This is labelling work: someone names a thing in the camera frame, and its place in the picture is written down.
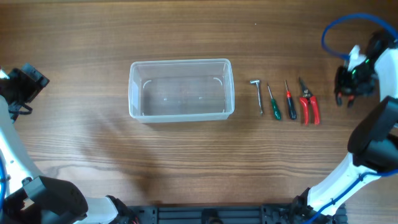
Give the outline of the red handled snips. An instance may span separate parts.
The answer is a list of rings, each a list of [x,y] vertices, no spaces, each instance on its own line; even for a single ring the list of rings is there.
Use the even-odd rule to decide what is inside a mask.
[[[304,115],[304,125],[308,125],[310,118],[309,118],[309,106],[312,107],[313,115],[314,115],[314,124],[320,124],[320,111],[318,107],[318,101],[315,95],[308,89],[304,81],[299,77],[298,78],[303,96],[300,97],[299,101],[303,108],[303,115]]]

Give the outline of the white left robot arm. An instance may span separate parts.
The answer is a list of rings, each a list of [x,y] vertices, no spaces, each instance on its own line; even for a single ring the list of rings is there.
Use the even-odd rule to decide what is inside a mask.
[[[1,223],[140,223],[120,199],[85,197],[73,183],[45,176],[14,127],[49,84],[31,64],[1,72]]]

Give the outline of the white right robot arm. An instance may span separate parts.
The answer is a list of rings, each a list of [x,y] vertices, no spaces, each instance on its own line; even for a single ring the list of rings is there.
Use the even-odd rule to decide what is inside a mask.
[[[352,106],[358,96],[379,87],[380,102],[349,137],[348,153],[319,184],[295,197],[289,223],[341,223],[338,210],[365,185],[397,174],[397,34],[375,31],[364,54],[355,46],[335,76],[335,100],[347,96]]]

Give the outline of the clear plastic container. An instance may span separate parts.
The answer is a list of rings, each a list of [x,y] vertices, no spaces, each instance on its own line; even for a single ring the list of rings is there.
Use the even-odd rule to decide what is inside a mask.
[[[140,123],[224,120],[234,113],[234,78],[226,58],[134,62],[129,114]]]

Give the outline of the black red handled screwdriver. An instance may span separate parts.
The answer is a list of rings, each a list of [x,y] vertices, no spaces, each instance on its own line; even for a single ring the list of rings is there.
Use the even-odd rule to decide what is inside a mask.
[[[287,107],[288,107],[288,113],[289,113],[289,118],[291,120],[296,120],[297,119],[297,112],[294,106],[294,101],[292,98],[292,94],[288,88],[287,80],[284,80],[285,83],[285,90],[286,90],[286,97],[287,97]]]

